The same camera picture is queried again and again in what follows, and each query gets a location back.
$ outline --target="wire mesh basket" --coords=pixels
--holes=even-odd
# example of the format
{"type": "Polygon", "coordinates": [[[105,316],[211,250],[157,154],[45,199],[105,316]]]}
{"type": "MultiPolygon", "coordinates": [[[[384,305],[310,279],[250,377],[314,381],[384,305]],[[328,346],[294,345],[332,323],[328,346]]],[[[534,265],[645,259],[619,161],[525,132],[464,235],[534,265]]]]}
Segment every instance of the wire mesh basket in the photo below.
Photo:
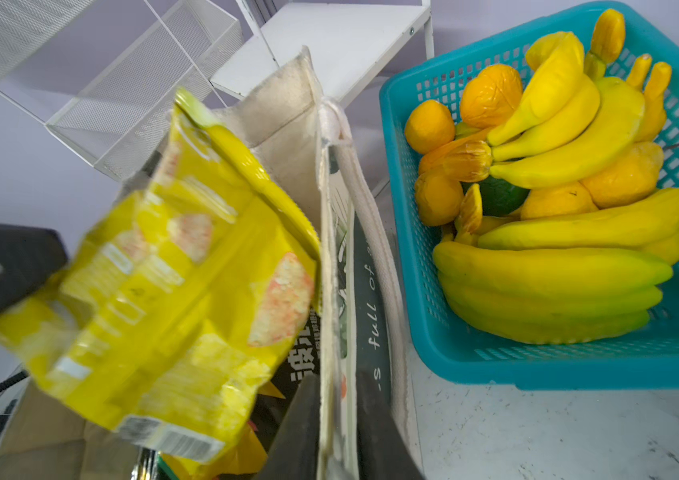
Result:
{"type": "Polygon", "coordinates": [[[96,0],[0,0],[0,81],[96,0]]]}
{"type": "Polygon", "coordinates": [[[207,0],[180,0],[46,122],[86,162],[123,180],[169,128],[174,92],[204,99],[243,44],[238,20],[207,0]]]}

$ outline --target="white metal shelf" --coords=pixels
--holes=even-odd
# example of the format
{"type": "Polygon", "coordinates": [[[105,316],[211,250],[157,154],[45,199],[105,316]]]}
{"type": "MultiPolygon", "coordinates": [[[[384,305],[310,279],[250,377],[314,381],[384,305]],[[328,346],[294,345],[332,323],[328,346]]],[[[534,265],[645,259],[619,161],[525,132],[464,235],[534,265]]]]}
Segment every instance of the white metal shelf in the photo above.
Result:
{"type": "Polygon", "coordinates": [[[429,5],[288,3],[262,26],[264,40],[251,37],[211,82],[244,98],[277,70],[267,44],[278,64],[306,45],[324,94],[347,106],[429,19],[429,5]]]}

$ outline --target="lemon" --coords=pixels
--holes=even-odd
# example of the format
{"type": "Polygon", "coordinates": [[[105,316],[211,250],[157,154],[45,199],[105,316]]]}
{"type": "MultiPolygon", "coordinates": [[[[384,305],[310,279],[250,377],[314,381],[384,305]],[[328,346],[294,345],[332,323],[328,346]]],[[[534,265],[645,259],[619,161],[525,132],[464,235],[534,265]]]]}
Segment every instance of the lemon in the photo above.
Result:
{"type": "Polygon", "coordinates": [[[521,76],[515,68],[503,64],[484,68],[462,94],[462,121],[474,128],[503,124],[515,112],[523,93],[521,76]]]}
{"type": "Polygon", "coordinates": [[[456,218],[462,197],[459,180],[439,172],[422,174],[414,183],[419,219],[426,226],[444,225],[456,218]]]}
{"type": "Polygon", "coordinates": [[[629,205],[654,191],[663,162],[664,154],[659,145],[639,142],[613,164],[581,182],[599,208],[629,205]]]}
{"type": "Polygon", "coordinates": [[[449,107],[425,101],[411,112],[403,133],[411,148],[423,155],[447,144],[455,135],[449,107]]]}
{"type": "Polygon", "coordinates": [[[521,207],[521,220],[546,216],[586,214],[597,211],[590,192],[579,182],[535,188],[521,207]]]}

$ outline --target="banana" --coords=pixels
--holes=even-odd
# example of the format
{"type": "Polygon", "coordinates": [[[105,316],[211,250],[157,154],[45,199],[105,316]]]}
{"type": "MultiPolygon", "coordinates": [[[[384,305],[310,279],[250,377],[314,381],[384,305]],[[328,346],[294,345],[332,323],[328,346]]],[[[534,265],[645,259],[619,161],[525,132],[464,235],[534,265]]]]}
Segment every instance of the banana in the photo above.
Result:
{"type": "Polygon", "coordinates": [[[475,231],[476,235],[483,235],[487,232],[491,232],[498,226],[509,224],[510,222],[516,222],[517,218],[512,218],[510,216],[490,216],[485,215],[481,220],[481,226],[475,231]]]}
{"type": "Polygon", "coordinates": [[[584,62],[584,47],[577,36],[565,32],[557,39],[554,48],[545,48],[545,53],[547,56],[542,58],[539,68],[531,77],[518,108],[503,124],[488,133],[489,145],[503,144],[520,132],[551,118],[575,94],[584,62]]]}
{"type": "Polygon", "coordinates": [[[491,176],[517,187],[554,187],[589,177],[613,162],[638,134],[645,101],[620,78],[602,78],[596,86],[601,107],[582,135],[534,157],[494,164],[491,176]]]}
{"type": "Polygon", "coordinates": [[[598,89],[587,75],[582,74],[574,97],[553,118],[526,130],[517,140],[492,148],[494,161],[543,154],[569,143],[587,128],[600,104],[598,89]]]}
{"type": "Polygon", "coordinates": [[[500,226],[479,238],[491,250],[635,248],[679,230],[679,188],[663,188],[631,205],[578,215],[552,216],[500,226]]]}
{"type": "Polygon", "coordinates": [[[643,245],[638,250],[657,255],[668,265],[675,265],[679,261],[679,230],[668,238],[643,245]]]}
{"type": "Polygon", "coordinates": [[[665,113],[665,90],[670,85],[673,69],[665,62],[657,62],[651,69],[649,82],[643,90],[646,99],[646,114],[635,141],[652,141],[662,131],[667,120],[665,113]]]}
{"type": "Polygon", "coordinates": [[[512,296],[496,290],[461,285],[444,275],[439,275],[439,280],[446,298],[456,300],[481,316],[499,320],[565,322],[569,318],[576,318],[584,321],[645,310],[662,301],[662,291],[655,286],[647,286],[617,296],[569,300],[512,296]]]}
{"type": "Polygon", "coordinates": [[[550,57],[550,54],[556,49],[561,40],[564,39],[568,32],[556,32],[539,37],[528,50],[526,50],[526,64],[532,72],[536,72],[542,63],[550,57]]]}
{"type": "Polygon", "coordinates": [[[603,78],[606,65],[615,62],[625,45],[625,17],[609,8],[598,17],[590,51],[584,59],[584,72],[593,80],[603,78]]]}
{"type": "Polygon", "coordinates": [[[643,89],[643,83],[646,81],[646,76],[649,74],[649,68],[651,68],[651,55],[644,53],[635,59],[625,83],[636,90],[641,91],[643,89]]]}
{"type": "Polygon", "coordinates": [[[592,340],[612,338],[640,329],[649,323],[649,313],[645,310],[622,315],[593,319],[588,322],[538,323],[523,320],[498,320],[481,316],[447,297],[451,309],[470,326],[516,342],[534,345],[560,345],[561,343],[582,343],[592,340]]]}
{"type": "Polygon", "coordinates": [[[515,252],[443,242],[433,249],[433,261],[456,283],[551,299],[616,296],[673,276],[673,268],[656,256],[618,248],[515,252]]]}

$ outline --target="orange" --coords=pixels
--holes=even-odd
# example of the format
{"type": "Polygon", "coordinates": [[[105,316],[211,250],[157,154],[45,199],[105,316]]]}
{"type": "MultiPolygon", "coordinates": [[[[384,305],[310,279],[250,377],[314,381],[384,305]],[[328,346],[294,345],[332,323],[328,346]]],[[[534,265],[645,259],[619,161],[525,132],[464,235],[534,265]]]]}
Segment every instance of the orange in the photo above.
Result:
{"type": "Polygon", "coordinates": [[[449,107],[428,100],[411,112],[403,133],[411,148],[424,155],[452,141],[455,130],[449,107]]]}
{"type": "Polygon", "coordinates": [[[503,64],[484,68],[462,94],[462,121],[473,128],[503,124],[518,107],[523,93],[521,76],[515,68],[503,64]]]}

